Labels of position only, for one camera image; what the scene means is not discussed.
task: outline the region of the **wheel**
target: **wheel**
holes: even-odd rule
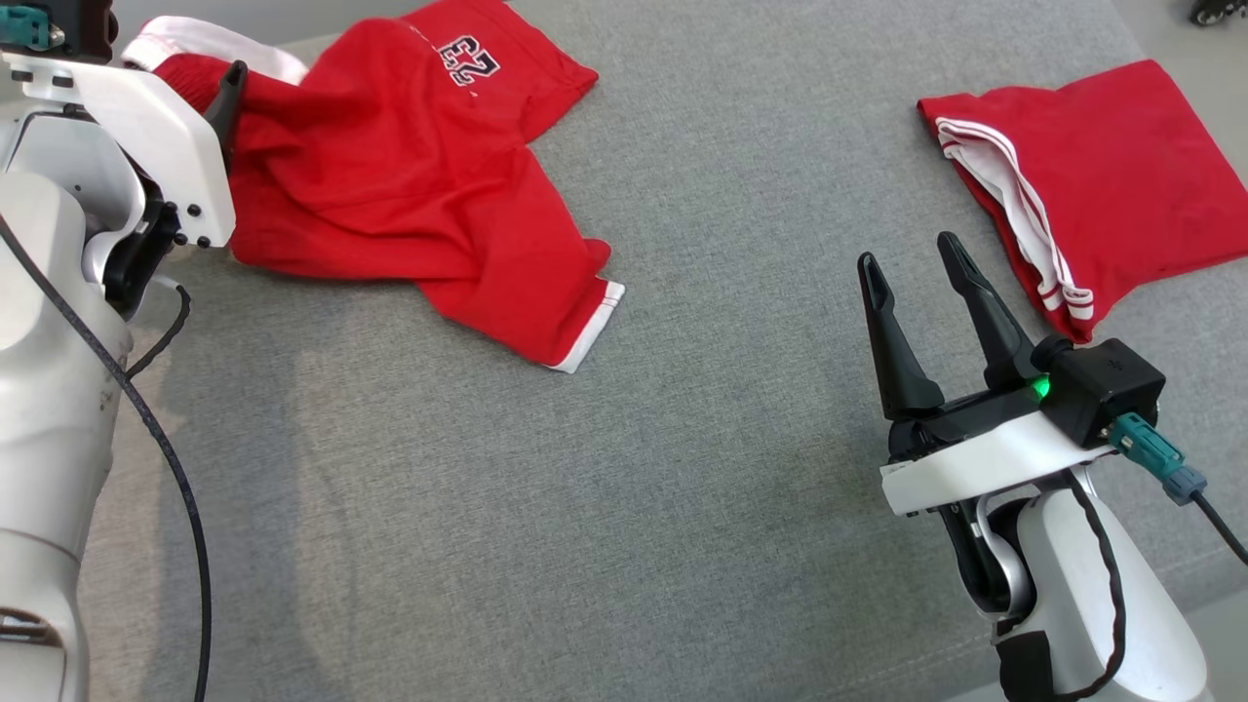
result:
[[[1199,12],[1192,15],[1192,22],[1199,26],[1212,26],[1224,19],[1227,19],[1227,14],[1222,10],[1218,10],[1217,12],[1206,12],[1204,10],[1201,10]]]
[[[1236,0],[1197,0],[1187,19],[1197,26],[1212,26],[1227,19],[1227,11],[1234,10]]]

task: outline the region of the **folded red shorts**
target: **folded red shorts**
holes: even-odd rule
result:
[[[919,111],[1032,302],[1081,344],[1134,287],[1248,255],[1248,192],[1154,61]]]

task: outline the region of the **floor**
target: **floor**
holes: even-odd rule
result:
[[[1174,77],[1227,160],[1248,185],[1248,19],[1197,27],[1187,21],[1192,0],[1113,0],[1136,40]],[[1188,615],[1209,661],[1217,700],[1248,700],[1248,592]],[[996,686],[948,702],[1005,702]]]

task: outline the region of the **red shorts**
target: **red shorts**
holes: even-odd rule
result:
[[[205,110],[227,65],[156,72]],[[527,142],[597,81],[499,0],[349,29],[295,86],[252,74],[231,189],[240,261],[416,281],[444,316],[572,372],[623,295]]]

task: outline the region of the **white sleeve cuff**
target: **white sleeve cuff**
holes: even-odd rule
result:
[[[598,310],[594,311],[594,316],[589,317],[589,324],[585,329],[580,330],[580,336],[577,337],[577,342],[572,345],[572,350],[568,355],[559,362],[558,366],[547,366],[548,368],[574,373],[577,368],[580,367],[580,362],[585,360],[589,353],[589,349],[598,340],[598,335],[603,332],[607,327],[607,321],[612,319],[612,312],[615,311],[615,306],[619,305],[620,297],[624,297],[624,286],[618,282],[607,284],[607,295],[603,296],[603,301],[598,305]]]
[[[308,75],[308,67],[293,55],[193,17],[151,20],[121,52],[121,59],[145,71],[155,71],[166,59],[178,54],[212,56],[226,62],[246,61],[248,70],[291,85],[298,85]]]

